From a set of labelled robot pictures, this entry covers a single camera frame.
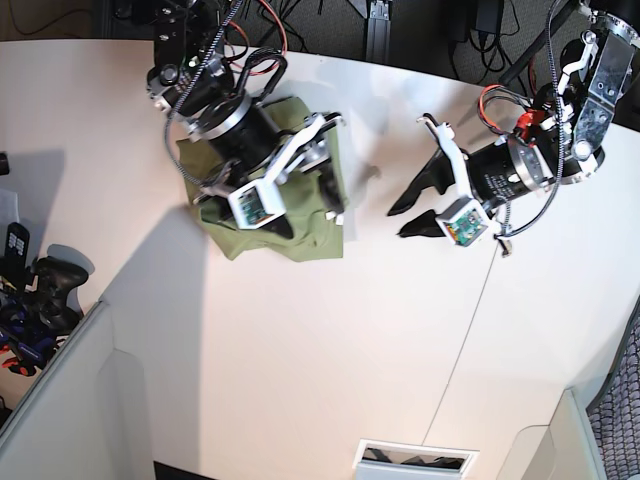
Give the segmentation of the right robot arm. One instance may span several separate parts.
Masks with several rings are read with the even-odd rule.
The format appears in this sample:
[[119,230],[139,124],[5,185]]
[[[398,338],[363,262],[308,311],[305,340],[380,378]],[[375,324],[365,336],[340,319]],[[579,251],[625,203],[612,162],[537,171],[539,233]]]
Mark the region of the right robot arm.
[[195,206],[211,204],[223,220],[246,231],[293,235],[281,188],[296,174],[313,175],[326,218],[340,224],[345,204],[330,151],[339,113],[308,113],[300,125],[281,128],[267,115],[265,99],[288,67],[283,51],[263,47],[241,58],[239,71],[223,39],[240,2],[219,18],[196,1],[154,4],[154,66],[147,92],[154,106],[179,122],[190,141],[203,141],[220,163],[204,176],[171,159],[195,189]]

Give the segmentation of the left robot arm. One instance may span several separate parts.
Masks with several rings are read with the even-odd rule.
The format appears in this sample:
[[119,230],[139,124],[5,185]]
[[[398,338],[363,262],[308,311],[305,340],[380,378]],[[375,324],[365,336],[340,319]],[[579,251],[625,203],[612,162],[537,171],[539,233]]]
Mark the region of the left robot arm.
[[602,166],[616,105],[636,78],[639,4],[553,3],[539,39],[547,46],[548,84],[525,97],[499,82],[476,101],[493,143],[468,152],[450,124],[429,113],[419,117],[437,149],[388,213],[409,211],[430,188],[439,194],[453,188],[455,198],[442,212],[427,210],[406,223],[399,237],[446,238],[463,248],[493,238],[510,255],[511,238],[533,225],[511,227],[514,201],[537,194],[552,202],[560,186],[580,183]]

